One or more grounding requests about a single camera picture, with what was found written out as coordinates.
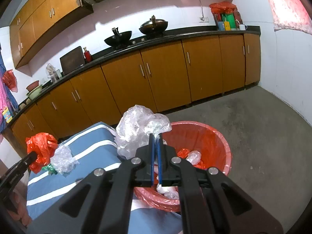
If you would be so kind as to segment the colourful can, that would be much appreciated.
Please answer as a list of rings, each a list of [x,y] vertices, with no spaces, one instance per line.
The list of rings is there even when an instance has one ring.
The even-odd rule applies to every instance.
[[[4,107],[4,109],[2,110],[2,115],[3,115],[7,124],[11,122],[12,115],[11,115],[11,112],[10,112],[8,107]]]

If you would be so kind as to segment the dark cutting board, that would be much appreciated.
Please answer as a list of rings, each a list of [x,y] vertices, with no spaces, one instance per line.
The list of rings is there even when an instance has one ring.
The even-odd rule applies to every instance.
[[[60,58],[62,72],[67,75],[77,68],[85,65],[82,47],[78,46]]]

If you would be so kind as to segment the magenta plastic bag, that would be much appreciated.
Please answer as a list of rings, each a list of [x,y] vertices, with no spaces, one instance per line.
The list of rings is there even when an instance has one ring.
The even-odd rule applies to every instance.
[[[191,151],[186,157],[186,161],[190,162],[192,165],[197,165],[201,161],[201,152]]]

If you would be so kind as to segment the green plastic bag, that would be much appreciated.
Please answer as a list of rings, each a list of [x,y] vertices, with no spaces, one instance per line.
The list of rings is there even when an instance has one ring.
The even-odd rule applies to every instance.
[[[53,165],[51,163],[49,165],[42,167],[42,170],[47,171],[48,175],[57,175],[58,174],[58,172],[56,171],[56,169],[53,167]]]

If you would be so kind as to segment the blue white striped tablecloth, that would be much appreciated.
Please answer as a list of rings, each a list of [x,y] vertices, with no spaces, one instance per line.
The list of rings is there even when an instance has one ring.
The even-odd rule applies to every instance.
[[[62,145],[71,150],[77,164],[65,174],[49,174],[47,170],[31,173],[27,184],[26,208],[32,220],[68,195],[82,183],[94,180],[94,171],[105,173],[120,166],[115,142],[116,130],[98,122],[66,139]],[[148,206],[146,202],[132,198],[129,215],[129,233],[182,233],[181,215]]]

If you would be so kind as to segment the green box on counter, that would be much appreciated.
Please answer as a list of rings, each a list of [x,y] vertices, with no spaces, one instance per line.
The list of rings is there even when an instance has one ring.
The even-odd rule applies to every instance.
[[[233,29],[236,30],[236,21],[235,21],[233,13],[230,13],[230,14],[223,13],[221,14],[221,16],[222,16],[224,28],[226,31],[230,31]]]

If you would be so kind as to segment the wooden upper cabinets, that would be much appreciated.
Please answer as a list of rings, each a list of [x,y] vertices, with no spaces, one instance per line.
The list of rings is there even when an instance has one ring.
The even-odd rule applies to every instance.
[[[28,0],[10,24],[14,68],[28,64],[55,36],[92,12],[82,0]]]

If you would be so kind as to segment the orange plastic bag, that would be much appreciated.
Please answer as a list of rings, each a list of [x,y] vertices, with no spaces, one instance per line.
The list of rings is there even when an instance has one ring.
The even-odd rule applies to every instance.
[[[36,152],[37,157],[30,165],[30,170],[37,174],[43,167],[48,166],[54,152],[58,147],[58,142],[53,135],[49,133],[38,133],[25,139],[27,144],[27,153]]]

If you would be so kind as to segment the wooden lower kitchen cabinets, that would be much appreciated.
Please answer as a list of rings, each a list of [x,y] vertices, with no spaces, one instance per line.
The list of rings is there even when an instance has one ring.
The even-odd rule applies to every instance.
[[[21,144],[56,138],[102,121],[117,124],[134,105],[164,112],[260,79],[260,36],[221,33],[130,52],[66,76],[16,117],[8,130]]]

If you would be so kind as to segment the clear plastic bag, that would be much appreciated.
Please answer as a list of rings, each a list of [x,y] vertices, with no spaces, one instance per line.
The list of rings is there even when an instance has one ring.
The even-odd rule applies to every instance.
[[[158,137],[170,132],[172,126],[167,116],[153,113],[149,108],[135,105],[122,116],[116,127],[115,143],[117,153],[126,159],[135,157],[136,150],[149,144],[149,135]]]

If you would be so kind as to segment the lidded dark wok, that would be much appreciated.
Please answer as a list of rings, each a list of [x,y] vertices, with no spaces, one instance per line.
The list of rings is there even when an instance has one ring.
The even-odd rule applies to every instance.
[[[161,35],[168,27],[168,21],[163,19],[157,19],[154,15],[149,21],[143,23],[139,31],[147,36]]]

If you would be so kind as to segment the red bottle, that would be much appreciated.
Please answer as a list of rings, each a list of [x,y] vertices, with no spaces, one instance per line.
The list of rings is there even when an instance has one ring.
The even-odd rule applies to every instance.
[[[85,56],[86,63],[89,63],[89,62],[93,61],[93,58],[92,58],[90,52],[87,50],[87,48],[84,47],[83,50],[84,50],[83,54]]]

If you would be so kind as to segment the pink window curtain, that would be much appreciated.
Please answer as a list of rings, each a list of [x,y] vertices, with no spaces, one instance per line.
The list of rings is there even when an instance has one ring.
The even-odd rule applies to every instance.
[[[268,0],[274,30],[296,30],[311,34],[311,18],[300,0]]]

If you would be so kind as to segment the white mug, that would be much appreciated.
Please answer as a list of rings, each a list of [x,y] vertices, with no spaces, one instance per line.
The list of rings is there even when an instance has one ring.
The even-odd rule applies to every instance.
[[[248,28],[248,26],[245,25],[245,24],[240,24],[240,25],[238,26],[238,28],[239,28],[239,30],[241,30],[241,31],[246,31],[247,28]]]

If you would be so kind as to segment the clear jar on counter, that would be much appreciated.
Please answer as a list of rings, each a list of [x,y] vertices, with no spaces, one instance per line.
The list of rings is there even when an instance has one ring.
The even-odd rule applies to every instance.
[[[45,68],[46,74],[48,76],[48,78],[52,81],[52,82],[56,82],[59,80],[59,76],[57,74],[57,71],[55,69],[55,67],[48,63],[46,68]]]

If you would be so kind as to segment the red bag on counter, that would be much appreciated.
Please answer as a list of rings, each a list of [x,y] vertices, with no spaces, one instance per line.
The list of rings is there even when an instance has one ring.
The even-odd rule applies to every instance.
[[[227,1],[212,3],[209,5],[212,14],[231,14],[237,9],[235,4]]]

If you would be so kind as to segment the red hanging plastic bag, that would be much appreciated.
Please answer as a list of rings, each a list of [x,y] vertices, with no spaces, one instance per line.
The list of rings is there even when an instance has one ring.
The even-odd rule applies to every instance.
[[[12,69],[4,72],[2,79],[10,91],[18,92],[17,79]]]

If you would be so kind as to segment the red plastic trash bin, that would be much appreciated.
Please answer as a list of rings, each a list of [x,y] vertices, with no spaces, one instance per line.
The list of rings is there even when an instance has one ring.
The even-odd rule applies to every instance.
[[[177,121],[171,123],[172,130],[163,134],[163,140],[175,148],[177,156],[186,159],[194,167],[206,170],[216,167],[225,175],[231,169],[232,153],[225,137],[217,129],[196,121]],[[166,212],[180,211],[178,188],[164,188],[157,191],[158,180],[150,188],[135,188],[134,194],[144,204]]]

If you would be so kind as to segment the stacked basins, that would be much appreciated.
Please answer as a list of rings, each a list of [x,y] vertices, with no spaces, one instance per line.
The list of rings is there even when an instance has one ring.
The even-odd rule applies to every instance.
[[[30,85],[27,86],[27,97],[30,100],[33,100],[34,98],[36,98],[40,92],[42,91],[43,86],[41,84],[39,84],[39,81],[34,81],[33,83],[31,83]]]

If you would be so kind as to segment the clear bubble wrap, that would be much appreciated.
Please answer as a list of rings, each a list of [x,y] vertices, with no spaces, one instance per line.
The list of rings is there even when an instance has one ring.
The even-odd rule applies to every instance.
[[[54,152],[54,156],[51,158],[50,163],[53,169],[63,176],[69,175],[73,171],[79,162],[74,158],[69,146],[61,144]]]

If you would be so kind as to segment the pink blue hanging cloth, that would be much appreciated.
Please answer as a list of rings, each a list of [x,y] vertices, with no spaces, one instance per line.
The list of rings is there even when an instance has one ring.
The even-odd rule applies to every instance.
[[[3,81],[3,76],[7,72],[3,58],[1,56],[1,133],[7,126],[6,117],[3,115],[4,111],[9,111],[11,117],[13,117],[13,113],[18,110],[18,103],[11,93],[8,86]]]

